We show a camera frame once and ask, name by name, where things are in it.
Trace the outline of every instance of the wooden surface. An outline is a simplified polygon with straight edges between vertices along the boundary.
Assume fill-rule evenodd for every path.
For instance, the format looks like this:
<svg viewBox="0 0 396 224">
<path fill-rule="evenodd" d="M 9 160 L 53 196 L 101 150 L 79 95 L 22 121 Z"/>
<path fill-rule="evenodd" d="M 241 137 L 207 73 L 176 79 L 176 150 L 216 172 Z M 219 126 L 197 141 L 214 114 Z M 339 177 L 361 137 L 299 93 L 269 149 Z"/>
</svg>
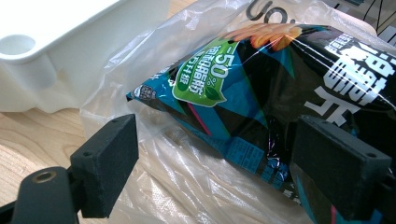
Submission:
<svg viewBox="0 0 396 224">
<path fill-rule="evenodd" d="M 171 0 L 168 17 L 194 0 Z M 0 113 L 0 206 L 15 201 L 21 181 L 49 166 L 70 165 L 70 155 L 84 142 L 77 109 L 47 114 L 37 109 Z M 106 223 L 81 219 L 81 223 Z"/>
</svg>

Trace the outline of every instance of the white plastic bin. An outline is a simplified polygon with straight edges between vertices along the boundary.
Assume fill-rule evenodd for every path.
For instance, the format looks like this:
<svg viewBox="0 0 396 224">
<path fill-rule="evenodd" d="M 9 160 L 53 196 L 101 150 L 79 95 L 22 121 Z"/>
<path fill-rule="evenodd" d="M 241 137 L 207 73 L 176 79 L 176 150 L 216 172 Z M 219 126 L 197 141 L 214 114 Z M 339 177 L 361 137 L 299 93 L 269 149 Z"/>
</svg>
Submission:
<svg viewBox="0 0 396 224">
<path fill-rule="evenodd" d="M 0 112 L 79 108 L 111 53 L 166 19 L 169 0 L 0 2 Z"/>
</svg>

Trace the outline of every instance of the clear plastic bag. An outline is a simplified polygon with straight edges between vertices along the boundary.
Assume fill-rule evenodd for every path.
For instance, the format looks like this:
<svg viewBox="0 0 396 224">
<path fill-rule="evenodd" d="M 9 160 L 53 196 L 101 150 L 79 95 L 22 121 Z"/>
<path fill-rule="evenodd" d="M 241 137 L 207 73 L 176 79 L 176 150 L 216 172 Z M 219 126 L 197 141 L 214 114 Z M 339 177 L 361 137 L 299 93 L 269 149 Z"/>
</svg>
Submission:
<svg viewBox="0 0 396 224">
<path fill-rule="evenodd" d="M 367 24 L 310 0 L 198 0 L 116 52 L 100 87 L 80 109 L 87 137 L 111 119 L 137 115 L 140 158 L 109 222 L 311 222 L 300 205 L 224 160 L 168 114 L 125 100 L 125 93 L 219 33 L 253 22 L 292 20 L 330 25 L 395 52 Z"/>
</svg>

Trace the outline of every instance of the black snack bag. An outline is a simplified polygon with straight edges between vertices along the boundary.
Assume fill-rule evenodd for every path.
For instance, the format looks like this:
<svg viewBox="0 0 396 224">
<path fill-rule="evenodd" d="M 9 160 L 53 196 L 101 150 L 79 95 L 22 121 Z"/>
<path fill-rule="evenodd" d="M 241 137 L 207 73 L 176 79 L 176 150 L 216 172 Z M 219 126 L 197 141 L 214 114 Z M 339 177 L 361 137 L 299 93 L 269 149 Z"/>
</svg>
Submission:
<svg viewBox="0 0 396 224">
<path fill-rule="evenodd" d="M 289 164 L 302 114 L 396 158 L 395 69 L 393 55 L 330 26 L 255 24 L 217 37 L 127 99 L 169 112 L 299 203 Z"/>
</svg>

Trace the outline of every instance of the plastic wrap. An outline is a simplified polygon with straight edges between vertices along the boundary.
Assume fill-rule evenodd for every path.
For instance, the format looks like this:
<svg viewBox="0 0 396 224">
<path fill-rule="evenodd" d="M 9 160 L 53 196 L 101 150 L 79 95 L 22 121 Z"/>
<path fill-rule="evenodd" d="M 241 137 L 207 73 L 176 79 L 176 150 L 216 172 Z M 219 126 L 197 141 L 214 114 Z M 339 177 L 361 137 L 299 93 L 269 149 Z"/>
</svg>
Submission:
<svg viewBox="0 0 396 224">
<path fill-rule="evenodd" d="M 310 222 L 297 203 L 228 163 L 168 114 L 125 101 L 126 92 L 167 65 L 220 33 L 263 22 L 274 8 L 284 9 L 287 22 L 293 19 L 297 23 L 331 25 L 379 49 L 395 51 L 373 36 L 371 28 L 319 1 L 201 0 L 151 33 L 140 35 L 109 60 L 101 86 L 80 110 L 88 137 L 115 117 L 137 115 L 140 159 L 110 222 Z M 267 16 L 269 22 L 281 22 L 285 17 L 275 10 Z"/>
<path fill-rule="evenodd" d="M 168 112 L 299 203 L 289 167 L 300 115 L 334 123 L 396 158 L 396 134 L 385 128 L 396 127 L 395 69 L 394 56 L 331 26 L 254 24 L 220 35 L 126 98 Z M 331 155 L 322 156 L 311 162 Z"/>
</svg>

